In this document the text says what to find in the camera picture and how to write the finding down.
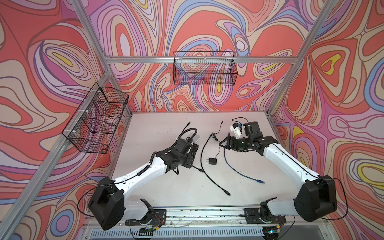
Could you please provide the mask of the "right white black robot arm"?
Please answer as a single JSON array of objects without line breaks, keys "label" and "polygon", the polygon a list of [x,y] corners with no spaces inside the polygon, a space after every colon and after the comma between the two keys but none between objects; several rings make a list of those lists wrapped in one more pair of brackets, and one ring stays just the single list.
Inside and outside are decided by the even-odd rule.
[{"label": "right white black robot arm", "polygon": [[271,198],[261,202],[258,217],[262,222],[270,223],[278,216],[299,216],[313,222],[337,210],[335,180],[300,163],[272,136],[263,136],[258,122],[235,123],[230,131],[219,143],[220,147],[240,153],[259,153],[274,163],[299,190],[292,199]]}]

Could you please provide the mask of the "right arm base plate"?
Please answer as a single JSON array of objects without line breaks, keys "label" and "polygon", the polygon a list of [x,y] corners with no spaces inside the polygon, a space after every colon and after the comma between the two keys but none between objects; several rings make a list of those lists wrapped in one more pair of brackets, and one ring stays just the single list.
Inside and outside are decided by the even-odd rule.
[{"label": "right arm base plate", "polygon": [[266,208],[245,208],[243,217],[247,224],[279,224],[284,225],[287,220],[285,216],[274,216]]}]

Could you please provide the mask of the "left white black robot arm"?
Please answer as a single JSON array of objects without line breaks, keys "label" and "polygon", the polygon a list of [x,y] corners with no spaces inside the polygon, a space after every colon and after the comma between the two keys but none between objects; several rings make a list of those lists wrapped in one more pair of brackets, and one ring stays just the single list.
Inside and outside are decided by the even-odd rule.
[{"label": "left white black robot arm", "polygon": [[190,169],[198,149],[199,145],[179,139],[171,147],[153,152],[147,164],[131,173],[113,180],[109,177],[100,180],[88,208],[101,228],[107,231],[120,221],[151,225],[153,219],[158,220],[147,200],[131,201],[130,196],[169,171],[177,173],[179,166]]}]

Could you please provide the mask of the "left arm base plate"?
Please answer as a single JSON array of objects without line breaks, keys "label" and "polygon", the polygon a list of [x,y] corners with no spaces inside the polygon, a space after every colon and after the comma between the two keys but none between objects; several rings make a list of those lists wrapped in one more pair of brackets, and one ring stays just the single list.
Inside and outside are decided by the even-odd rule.
[{"label": "left arm base plate", "polygon": [[166,223],[167,210],[154,209],[147,212],[141,220],[126,220],[126,226],[161,227]]}]

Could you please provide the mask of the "black power adapter with cord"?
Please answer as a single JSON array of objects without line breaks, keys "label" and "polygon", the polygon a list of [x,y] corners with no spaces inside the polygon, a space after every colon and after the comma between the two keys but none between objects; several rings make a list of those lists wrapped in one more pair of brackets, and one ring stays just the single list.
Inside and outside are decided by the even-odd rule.
[{"label": "black power adapter with cord", "polygon": [[[220,126],[219,126],[219,130],[218,130],[217,132],[213,132],[213,133],[210,135],[208,141],[209,141],[209,140],[215,140],[216,142],[219,142],[219,139],[218,139],[218,137],[217,137],[217,134],[220,133],[223,123],[224,123],[224,122],[221,121],[221,124],[220,124]],[[218,153],[216,154],[216,156],[215,156],[214,158],[208,158],[208,164],[209,164],[209,165],[214,165],[214,166],[217,165],[217,157],[218,157],[218,155],[219,155],[220,152],[221,152],[221,147],[219,147],[219,151],[218,151]]]}]

